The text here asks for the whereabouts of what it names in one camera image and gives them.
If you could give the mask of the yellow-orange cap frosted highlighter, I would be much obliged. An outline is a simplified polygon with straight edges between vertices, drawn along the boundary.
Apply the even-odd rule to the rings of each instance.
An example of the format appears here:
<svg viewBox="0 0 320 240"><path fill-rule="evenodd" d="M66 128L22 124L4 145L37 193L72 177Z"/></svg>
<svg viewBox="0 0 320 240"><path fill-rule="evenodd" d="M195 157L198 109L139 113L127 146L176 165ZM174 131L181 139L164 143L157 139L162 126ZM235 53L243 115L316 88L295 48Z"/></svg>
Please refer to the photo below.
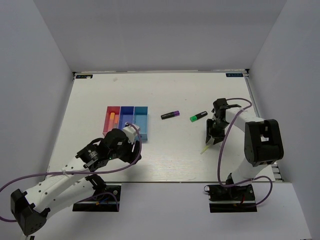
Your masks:
<svg viewBox="0 0 320 240"><path fill-rule="evenodd" d="M115 119L115 113L111 112L109 116L109 122L108 122L108 131L111 131L114 127L114 119Z"/></svg>

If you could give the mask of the light blue drawer box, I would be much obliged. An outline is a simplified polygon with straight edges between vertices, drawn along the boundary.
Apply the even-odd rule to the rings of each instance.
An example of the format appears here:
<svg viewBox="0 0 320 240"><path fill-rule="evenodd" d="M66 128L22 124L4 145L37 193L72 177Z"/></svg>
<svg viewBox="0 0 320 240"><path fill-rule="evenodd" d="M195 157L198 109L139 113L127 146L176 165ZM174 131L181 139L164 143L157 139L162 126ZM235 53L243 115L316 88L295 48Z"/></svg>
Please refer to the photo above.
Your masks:
<svg viewBox="0 0 320 240"><path fill-rule="evenodd" d="M139 134L142 142L148 141L148 107L135 106L133 114L133 123L137 125L140 130Z"/></svg>

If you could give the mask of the purple cap black highlighter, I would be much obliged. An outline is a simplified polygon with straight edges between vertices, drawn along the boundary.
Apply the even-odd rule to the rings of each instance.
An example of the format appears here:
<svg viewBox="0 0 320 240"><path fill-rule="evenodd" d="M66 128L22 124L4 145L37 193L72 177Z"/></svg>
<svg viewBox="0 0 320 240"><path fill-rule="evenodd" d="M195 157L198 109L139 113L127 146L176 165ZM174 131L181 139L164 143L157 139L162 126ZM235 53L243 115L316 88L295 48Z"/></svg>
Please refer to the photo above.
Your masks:
<svg viewBox="0 0 320 240"><path fill-rule="evenodd" d="M166 120L166 119L177 117L179 115L180 115L180 112L178 110L176 110L176 111L172 111L172 112L169 112L169 113L162 114L160 117L161 117L162 120Z"/></svg>

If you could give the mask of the left corner label sticker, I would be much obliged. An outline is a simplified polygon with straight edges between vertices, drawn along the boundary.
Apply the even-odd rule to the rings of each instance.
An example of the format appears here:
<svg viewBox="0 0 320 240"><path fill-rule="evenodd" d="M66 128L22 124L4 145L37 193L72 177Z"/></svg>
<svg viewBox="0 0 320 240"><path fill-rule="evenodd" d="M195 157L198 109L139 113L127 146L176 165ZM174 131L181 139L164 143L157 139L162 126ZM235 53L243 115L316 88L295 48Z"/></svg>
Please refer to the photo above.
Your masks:
<svg viewBox="0 0 320 240"><path fill-rule="evenodd" d="M93 75L92 74L77 74L75 76L76 79L92 79Z"/></svg>

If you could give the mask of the right corner label sticker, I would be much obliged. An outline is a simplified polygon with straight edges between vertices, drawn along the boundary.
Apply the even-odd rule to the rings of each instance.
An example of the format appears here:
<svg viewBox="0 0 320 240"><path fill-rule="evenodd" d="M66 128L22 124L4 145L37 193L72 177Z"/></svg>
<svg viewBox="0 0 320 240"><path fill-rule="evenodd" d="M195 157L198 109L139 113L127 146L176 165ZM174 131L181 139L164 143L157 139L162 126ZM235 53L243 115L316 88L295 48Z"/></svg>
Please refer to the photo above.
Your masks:
<svg viewBox="0 0 320 240"><path fill-rule="evenodd" d="M225 75L227 78L243 78L244 77L243 73L235 73L235 72L226 73Z"/></svg>

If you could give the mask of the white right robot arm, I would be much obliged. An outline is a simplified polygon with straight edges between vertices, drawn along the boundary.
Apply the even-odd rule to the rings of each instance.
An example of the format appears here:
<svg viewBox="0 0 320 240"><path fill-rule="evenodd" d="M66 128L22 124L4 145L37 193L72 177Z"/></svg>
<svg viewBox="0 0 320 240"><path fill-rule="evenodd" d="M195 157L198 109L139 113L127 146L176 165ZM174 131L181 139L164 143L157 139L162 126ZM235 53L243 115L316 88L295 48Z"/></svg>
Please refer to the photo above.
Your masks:
<svg viewBox="0 0 320 240"><path fill-rule="evenodd" d="M226 188L226 195L236 200L244 187L262 178L260 172L284 157L284 147L279 123L249 113L248 106L230 104L226 98L213 102L212 118L206 121L206 146L220 144L217 161L217 181ZM223 150L232 127L244 133L244 160L231 172L225 182L221 180Z"/></svg>

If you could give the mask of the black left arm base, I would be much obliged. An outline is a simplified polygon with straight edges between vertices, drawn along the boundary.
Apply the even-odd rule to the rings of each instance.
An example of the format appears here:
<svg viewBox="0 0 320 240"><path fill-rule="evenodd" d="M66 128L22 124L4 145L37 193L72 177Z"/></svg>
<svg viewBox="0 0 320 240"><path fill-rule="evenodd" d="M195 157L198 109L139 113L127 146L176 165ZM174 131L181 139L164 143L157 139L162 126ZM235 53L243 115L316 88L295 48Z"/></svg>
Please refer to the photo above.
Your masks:
<svg viewBox="0 0 320 240"><path fill-rule="evenodd" d="M121 202L121 183L107 183L99 175L86 176L90 195L73 204L73 212L119 212Z"/></svg>

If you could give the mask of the pink drawer box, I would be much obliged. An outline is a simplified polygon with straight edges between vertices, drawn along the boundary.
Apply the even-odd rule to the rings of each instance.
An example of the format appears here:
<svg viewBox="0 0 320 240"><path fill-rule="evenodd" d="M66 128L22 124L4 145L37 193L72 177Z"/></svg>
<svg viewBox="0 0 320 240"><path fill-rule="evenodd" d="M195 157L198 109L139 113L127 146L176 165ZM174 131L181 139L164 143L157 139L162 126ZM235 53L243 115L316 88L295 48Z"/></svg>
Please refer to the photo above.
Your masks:
<svg viewBox="0 0 320 240"><path fill-rule="evenodd" d="M102 131L104 136L106 136L106 134L112 129L117 129L119 127L120 111L120 106L107 107Z"/></svg>

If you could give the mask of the green cap black highlighter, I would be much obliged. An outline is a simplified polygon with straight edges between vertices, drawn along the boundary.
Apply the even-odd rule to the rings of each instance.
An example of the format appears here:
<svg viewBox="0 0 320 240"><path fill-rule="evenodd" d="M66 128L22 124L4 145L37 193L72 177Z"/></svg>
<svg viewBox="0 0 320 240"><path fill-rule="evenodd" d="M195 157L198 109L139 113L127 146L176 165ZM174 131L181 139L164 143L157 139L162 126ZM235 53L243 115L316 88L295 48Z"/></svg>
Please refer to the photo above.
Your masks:
<svg viewBox="0 0 320 240"><path fill-rule="evenodd" d="M195 121L197 121L197 120L199 120L199 119L202 119L203 117L205 117L205 116L207 116L207 115L208 115L208 112L207 112L207 111L202 111L202 112L200 112L200 113L197 113L197 114L191 116L189 119L190 119L190 121L193 123L193 122L195 122Z"/></svg>

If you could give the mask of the dark blue drawer box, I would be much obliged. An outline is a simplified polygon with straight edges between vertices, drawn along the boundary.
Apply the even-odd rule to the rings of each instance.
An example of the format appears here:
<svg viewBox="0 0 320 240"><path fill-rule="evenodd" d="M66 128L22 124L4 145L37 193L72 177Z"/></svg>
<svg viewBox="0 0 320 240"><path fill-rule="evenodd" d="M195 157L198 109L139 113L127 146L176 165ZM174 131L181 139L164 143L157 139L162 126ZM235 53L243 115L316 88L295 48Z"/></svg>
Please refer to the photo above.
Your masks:
<svg viewBox="0 0 320 240"><path fill-rule="evenodd" d="M122 130L126 123L132 123L134 117L134 106L121 106L119 113L118 129Z"/></svg>

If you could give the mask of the thin yellow highlighter pen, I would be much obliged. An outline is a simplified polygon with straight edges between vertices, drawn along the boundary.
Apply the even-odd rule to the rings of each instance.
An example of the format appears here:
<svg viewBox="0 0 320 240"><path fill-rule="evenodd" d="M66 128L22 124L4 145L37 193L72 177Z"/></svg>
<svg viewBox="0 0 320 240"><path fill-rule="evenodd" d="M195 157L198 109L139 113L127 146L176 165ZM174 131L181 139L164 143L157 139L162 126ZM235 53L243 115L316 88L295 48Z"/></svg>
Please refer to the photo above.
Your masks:
<svg viewBox="0 0 320 240"><path fill-rule="evenodd" d="M208 150L208 148L211 146L211 144L207 144L203 149L202 151L200 152L200 154L202 155L205 151Z"/></svg>

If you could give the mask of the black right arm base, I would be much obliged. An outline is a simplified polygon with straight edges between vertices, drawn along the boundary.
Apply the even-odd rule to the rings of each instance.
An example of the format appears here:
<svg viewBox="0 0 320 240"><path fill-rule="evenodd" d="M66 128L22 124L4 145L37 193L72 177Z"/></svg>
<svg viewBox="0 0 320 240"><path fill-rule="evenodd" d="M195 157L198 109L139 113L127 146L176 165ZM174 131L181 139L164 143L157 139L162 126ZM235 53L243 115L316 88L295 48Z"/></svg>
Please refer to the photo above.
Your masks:
<svg viewBox="0 0 320 240"><path fill-rule="evenodd" d="M251 184L247 186L222 187L206 185L204 192L209 196L210 213L255 213L256 197Z"/></svg>

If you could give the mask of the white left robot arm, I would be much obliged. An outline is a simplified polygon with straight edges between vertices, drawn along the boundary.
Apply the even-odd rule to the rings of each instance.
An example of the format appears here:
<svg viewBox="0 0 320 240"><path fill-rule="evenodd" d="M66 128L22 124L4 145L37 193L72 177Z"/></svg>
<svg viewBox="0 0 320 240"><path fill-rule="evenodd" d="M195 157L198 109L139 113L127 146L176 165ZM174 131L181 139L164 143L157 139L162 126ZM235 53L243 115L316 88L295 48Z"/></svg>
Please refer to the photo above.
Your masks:
<svg viewBox="0 0 320 240"><path fill-rule="evenodd" d="M83 200L99 200L107 192L105 181L95 173L114 159L130 166L141 159L140 127L127 123L105 137L96 138L76 153L61 174L48 176L37 185L10 195L10 210L25 236L40 230L57 212Z"/></svg>

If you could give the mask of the corner label sticker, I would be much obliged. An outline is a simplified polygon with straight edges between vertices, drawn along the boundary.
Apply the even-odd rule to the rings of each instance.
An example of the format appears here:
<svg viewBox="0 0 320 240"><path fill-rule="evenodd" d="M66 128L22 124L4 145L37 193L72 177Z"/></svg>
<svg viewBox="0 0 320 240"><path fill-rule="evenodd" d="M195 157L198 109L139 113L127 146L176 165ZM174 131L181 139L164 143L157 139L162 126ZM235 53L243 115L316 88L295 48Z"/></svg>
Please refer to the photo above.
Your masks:
<svg viewBox="0 0 320 240"><path fill-rule="evenodd" d="M227 78L243 78L244 77L243 73L235 73L235 72L226 73L225 75Z"/></svg>
<svg viewBox="0 0 320 240"><path fill-rule="evenodd" d="M93 75L92 74L77 74L75 76L76 79L92 79Z"/></svg>

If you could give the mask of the orange cap grey highlighter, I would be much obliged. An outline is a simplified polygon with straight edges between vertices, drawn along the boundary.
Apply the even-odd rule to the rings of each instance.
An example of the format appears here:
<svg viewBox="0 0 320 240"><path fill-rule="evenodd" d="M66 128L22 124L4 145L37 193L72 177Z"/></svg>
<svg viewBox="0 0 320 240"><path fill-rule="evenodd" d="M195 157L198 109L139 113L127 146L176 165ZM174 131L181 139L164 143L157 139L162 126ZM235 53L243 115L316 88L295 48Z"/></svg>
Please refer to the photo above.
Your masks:
<svg viewBox="0 0 320 240"><path fill-rule="evenodd" d="M118 127L118 124L119 124L119 115L116 115L116 116L114 117L113 126L114 126L115 128L117 128L117 127Z"/></svg>

